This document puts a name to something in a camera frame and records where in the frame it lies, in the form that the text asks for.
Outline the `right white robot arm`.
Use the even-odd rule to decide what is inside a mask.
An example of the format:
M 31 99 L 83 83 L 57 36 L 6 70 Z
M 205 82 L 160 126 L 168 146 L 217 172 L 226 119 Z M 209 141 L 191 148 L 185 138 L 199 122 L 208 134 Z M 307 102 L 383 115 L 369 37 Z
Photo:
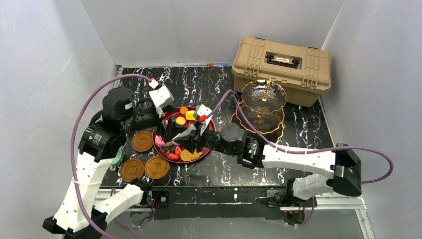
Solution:
M 189 152 L 205 147 L 236 156 L 239 164 L 251 169 L 288 168 L 311 173 L 289 181 L 285 193 L 288 199 L 306 201 L 315 195 L 331 192 L 350 197 L 362 194 L 361 160 L 350 149 L 324 152 L 295 147 L 277 149 L 249 137 L 247 131 L 235 123 L 228 124 L 221 131 L 191 125 L 173 140 Z

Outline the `three-tier glass cake stand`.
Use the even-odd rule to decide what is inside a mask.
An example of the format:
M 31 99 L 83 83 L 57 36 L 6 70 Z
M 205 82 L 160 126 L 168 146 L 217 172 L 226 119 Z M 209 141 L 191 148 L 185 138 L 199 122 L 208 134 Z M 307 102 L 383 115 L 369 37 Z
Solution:
M 286 92 L 270 78 L 250 81 L 241 90 L 238 109 L 230 121 L 258 138 L 256 130 L 270 142 L 277 143 L 284 133 Z

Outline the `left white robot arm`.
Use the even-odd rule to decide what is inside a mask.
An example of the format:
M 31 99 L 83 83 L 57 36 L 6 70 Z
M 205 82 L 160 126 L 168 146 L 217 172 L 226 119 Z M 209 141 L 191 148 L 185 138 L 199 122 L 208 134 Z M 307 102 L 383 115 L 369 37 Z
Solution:
M 95 202 L 106 172 L 127 141 L 126 134 L 157 126 L 174 97 L 162 86 L 150 91 L 146 101 L 151 107 L 138 109 L 128 88 L 111 89 L 103 98 L 102 109 L 82 134 L 78 152 L 71 154 L 72 180 L 59 210 L 44 220 L 45 230 L 67 239 L 99 239 L 112 220 L 145 198 L 151 186 L 136 176 L 121 191 Z

